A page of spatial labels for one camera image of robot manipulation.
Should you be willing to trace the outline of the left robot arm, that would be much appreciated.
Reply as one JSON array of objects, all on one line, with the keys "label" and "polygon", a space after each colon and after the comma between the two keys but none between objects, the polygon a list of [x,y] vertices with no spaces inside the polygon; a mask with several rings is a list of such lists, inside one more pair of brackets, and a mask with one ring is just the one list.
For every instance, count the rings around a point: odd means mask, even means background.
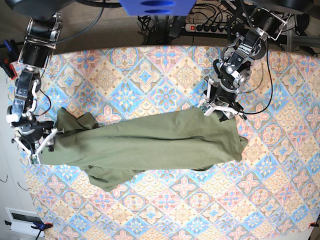
[{"label": "left robot arm", "polygon": [[227,37],[230,39],[232,23],[245,15],[249,29],[246,34],[235,33],[235,40],[221,51],[213,62],[216,77],[206,77],[207,88],[198,108],[205,116],[220,112],[220,121],[230,120],[238,115],[246,119],[247,112],[236,101],[244,85],[250,79],[254,60],[268,56],[268,41],[276,41],[292,15],[307,14],[320,17],[320,7],[312,0],[253,0],[251,5],[240,3],[227,23]]}]

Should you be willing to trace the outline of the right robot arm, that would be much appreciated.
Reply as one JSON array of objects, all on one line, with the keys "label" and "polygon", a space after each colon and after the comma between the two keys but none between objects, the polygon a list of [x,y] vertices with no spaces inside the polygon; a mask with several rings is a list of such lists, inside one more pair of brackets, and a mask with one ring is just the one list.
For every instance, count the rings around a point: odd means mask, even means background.
[{"label": "right robot arm", "polygon": [[16,142],[27,154],[30,164],[39,164],[45,147],[53,151],[58,129],[53,121],[38,121],[35,111],[45,70],[62,30],[60,10],[66,1],[8,0],[14,11],[30,16],[23,47],[17,58],[22,71],[15,81],[14,99],[7,109],[6,121],[15,130]]}]

